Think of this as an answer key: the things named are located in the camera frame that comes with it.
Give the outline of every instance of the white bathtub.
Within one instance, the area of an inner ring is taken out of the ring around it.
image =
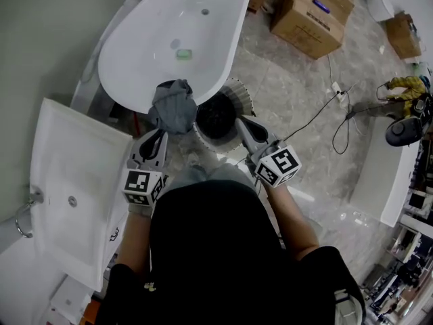
[[[202,104],[229,75],[248,1],[143,0],[101,51],[104,89],[120,105],[147,113],[159,84],[187,79]],[[178,60],[178,49],[191,49],[192,59]]]

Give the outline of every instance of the white power adapter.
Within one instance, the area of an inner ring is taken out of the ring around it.
[[[344,93],[341,91],[341,88],[340,88],[340,86],[338,85],[338,83],[337,83],[337,82],[332,83],[331,88],[332,88],[332,90],[334,91],[334,93],[337,95],[338,101],[343,102],[344,99],[346,98],[346,94],[344,94]]]

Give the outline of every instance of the white sink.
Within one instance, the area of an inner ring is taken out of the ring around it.
[[[44,99],[32,152],[30,185],[37,249],[94,290],[122,238],[128,204],[120,172],[133,138]]]
[[[147,113],[156,87],[187,79],[197,104],[229,76],[249,0],[143,0],[113,31],[99,57],[104,89]],[[179,49],[192,50],[178,60]]]

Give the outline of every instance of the green object in bathtub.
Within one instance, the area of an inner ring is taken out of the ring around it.
[[[191,60],[192,50],[191,49],[179,49],[176,52],[176,59],[178,60]]]

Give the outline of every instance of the gray pants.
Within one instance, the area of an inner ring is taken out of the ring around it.
[[[203,181],[212,180],[236,181],[256,191],[254,184],[249,180],[245,173],[243,173],[234,165],[224,164],[215,169],[212,173],[210,173],[210,175],[207,175],[201,166],[195,165],[186,167],[173,179],[171,184],[165,189],[164,193],[167,193],[170,190],[191,186]]]
[[[374,102],[359,102],[353,106],[355,112],[369,116],[391,116],[395,119],[403,118],[405,102],[388,102],[387,104],[378,104]]]

